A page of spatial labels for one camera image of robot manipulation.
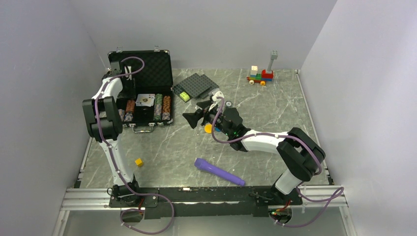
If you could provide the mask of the red tan poker chip stack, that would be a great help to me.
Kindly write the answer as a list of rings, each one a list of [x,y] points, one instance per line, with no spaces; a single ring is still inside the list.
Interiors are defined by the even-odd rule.
[[[134,100],[127,101],[124,120],[123,120],[124,122],[131,122],[133,120],[135,106],[136,104]]]

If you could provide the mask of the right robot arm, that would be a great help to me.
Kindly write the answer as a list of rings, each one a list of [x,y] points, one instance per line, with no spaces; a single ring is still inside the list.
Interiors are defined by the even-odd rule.
[[[184,113],[191,128],[198,124],[211,125],[211,134],[219,130],[227,136],[225,144],[236,151],[261,151],[278,154],[286,165],[285,172],[274,182],[271,198],[277,204],[284,204],[290,193],[301,183],[309,182],[322,171],[326,157],[323,149],[303,130],[293,127],[288,132],[259,132],[243,125],[243,119],[236,108],[224,108],[222,104],[210,106],[212,101],[199,102],[199,108],[193,113]]]

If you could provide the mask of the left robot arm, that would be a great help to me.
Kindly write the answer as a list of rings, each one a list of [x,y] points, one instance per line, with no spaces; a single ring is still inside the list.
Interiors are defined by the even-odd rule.
[[[99,91],[91,99],[83,100],[82,109],[88,134],[99,142],[112,171],[114,184],[108,194],[112,200],[133,207],[142,196],[121,145],[123,127],[116,104],[123,88],[122,76],[131,74],[123,74],[119,67],[109,71],[102,78]]]

